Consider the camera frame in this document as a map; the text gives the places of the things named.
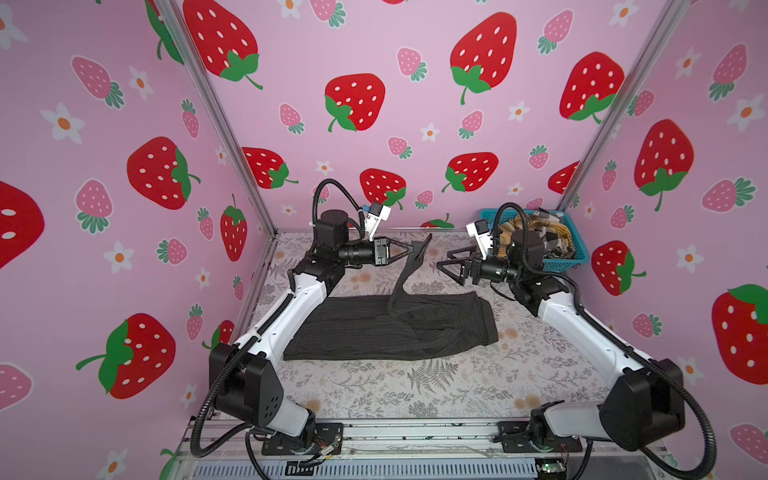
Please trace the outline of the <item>dark grey pinstriped shirt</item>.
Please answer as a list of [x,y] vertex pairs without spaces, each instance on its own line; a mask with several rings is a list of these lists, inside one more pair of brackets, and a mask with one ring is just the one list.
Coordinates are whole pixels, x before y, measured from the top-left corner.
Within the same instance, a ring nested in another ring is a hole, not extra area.
[[423,264],[431,239],[411,243],[390,295],[330,297],[288,343],[292,360],[398,360],[446,357],[498,341],[490,302],[476,293],[409,294],[408,278]]

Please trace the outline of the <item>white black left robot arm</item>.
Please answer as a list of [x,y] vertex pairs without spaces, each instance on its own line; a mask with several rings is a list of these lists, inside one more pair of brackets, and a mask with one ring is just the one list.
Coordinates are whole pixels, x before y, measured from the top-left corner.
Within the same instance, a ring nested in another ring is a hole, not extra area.
[[219,410],[242,422],[231,433],[258,428],[299,441],[307,449],[315,436],[314,414],[285,398],[277,367],[310,314],[322,305],[350,267],[387,266],[413,248],[376,230],[391,209],[374,203],[362,212],[362,233],[349,238],[348,216],[327,210],[313,221],[313,240],[301,261],[288,272],[289,286],[268,312],[231,345],[221,343],[209,356],[208,394],[196,416],[199,438],[209,414]]

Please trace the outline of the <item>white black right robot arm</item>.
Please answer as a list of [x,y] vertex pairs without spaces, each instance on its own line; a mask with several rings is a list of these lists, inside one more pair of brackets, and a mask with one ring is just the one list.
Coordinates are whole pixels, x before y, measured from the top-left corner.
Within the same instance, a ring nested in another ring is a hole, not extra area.
[[493,252],[486,221],[470,223],[466,229],[476,246],[449,251],[439,270],[458,284],[487,280],[509,286],[514,300],[562,334],[609,387],[601,401],[556,401],[533,410],[527,428],[532,444],[544,448],[560,437],[584,437],[637,451],[684,428],[684,400],[650,371],[654,360],[631,350],[603,323],[588,321],[577,309],[568,277],[526,268],[526,243],[520,231],[515,232],[507,255],[499,257]]

